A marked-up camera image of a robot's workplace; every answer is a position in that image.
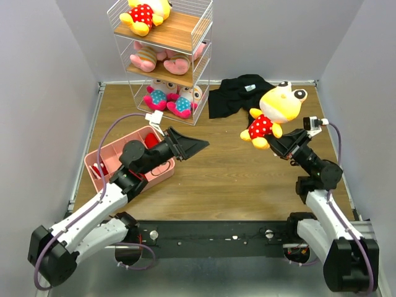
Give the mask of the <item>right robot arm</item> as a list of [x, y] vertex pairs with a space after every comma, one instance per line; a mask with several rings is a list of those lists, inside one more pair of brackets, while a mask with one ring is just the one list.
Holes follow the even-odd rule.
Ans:
[[281, 138], [267, 135], [273, 153], [296, 163], [306, 176], [298, 177], [296, 194], [307, 205], [313, 218], [285, 226], [286, 238], [302, 239], [323, 265], [324, 279], [333, 292], [372, 293], [378, 287], [379, 246], [365, 237], [336, 204], [332, 190], [342, 179], [341, 167], [320, 158], [308, 145], [310, 132], [296, 129]]

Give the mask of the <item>yellow plush red dotted dress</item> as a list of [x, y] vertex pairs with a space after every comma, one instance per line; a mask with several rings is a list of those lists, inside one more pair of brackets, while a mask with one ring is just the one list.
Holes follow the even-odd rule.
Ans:
[[168, 0], [130, 0], [128, 5], [129, 10], [120, 14], [119, 19], [130, 31], [141, 37], [161, 25], [170, 16], [173, 8]]

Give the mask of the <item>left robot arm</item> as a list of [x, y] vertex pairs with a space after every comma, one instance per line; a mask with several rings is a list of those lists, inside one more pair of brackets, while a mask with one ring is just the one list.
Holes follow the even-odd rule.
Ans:
[[187, 137], [172, 127], [162, 141], [147, 148], [142, 139], [127, 141], [120, 154], [120, 167], [105, 181], [103, 188], [75, 213], [45, 228], [40, 225], [31, 235], [28, 261], [39, 290], [43, 277], [51, 288], [64, 283], [87, 257], [112, 244], [131, 244], [137, 237], [137, 222], [118, 213], [108, 223], [102, 221], [128, 204], [148, 185], [147, 173], [169, 160], [187, 160], [209, 146], [206, 140]]

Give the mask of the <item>white panda plush yellow glasses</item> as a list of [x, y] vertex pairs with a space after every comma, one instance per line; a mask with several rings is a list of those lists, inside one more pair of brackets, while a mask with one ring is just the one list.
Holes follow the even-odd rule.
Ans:
[[192, 88], [180, 87], [178, 93], [171, 95], [171, 100], [166, 104], [166, 107], [177, 117], [187, 119], [197, 108], [202, 97], [203, 92], [198, 85]]

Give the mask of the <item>pink frog plush striped shirt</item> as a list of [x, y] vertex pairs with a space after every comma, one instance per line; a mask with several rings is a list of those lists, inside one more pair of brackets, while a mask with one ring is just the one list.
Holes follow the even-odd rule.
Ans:
[[152, 72], [158, 61], [167, 58], [166, 49], [159, 46], [134, 41], [134, 49], [136, 52], [129, 59], [136, 68], [144, 72]]

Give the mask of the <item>white panda plush blue dress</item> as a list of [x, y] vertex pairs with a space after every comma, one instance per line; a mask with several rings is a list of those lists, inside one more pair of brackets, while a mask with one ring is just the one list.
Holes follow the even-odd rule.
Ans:
[[180, 85], [176, 83], [152, 79], [146, 88], [148, 94], [144, 96], [143, 101], [151, 110], [163, 111], [168, 102], [175, 101], [179, 89]]

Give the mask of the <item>orange plush red dotted dress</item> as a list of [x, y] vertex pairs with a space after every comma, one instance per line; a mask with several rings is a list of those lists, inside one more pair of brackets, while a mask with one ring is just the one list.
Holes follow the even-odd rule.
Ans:
[[254, 120], [239, 137], [251, 142], [257, 149], [269, 149], [270, 144], [265, 136], [281, 138], [283, 135], [281, 125], [297, 118], [307, 97], [308, 93], [305, 89], [293, 90], [291, 82], [280, 82], [260, 98], [258, 108], [249, 110]]

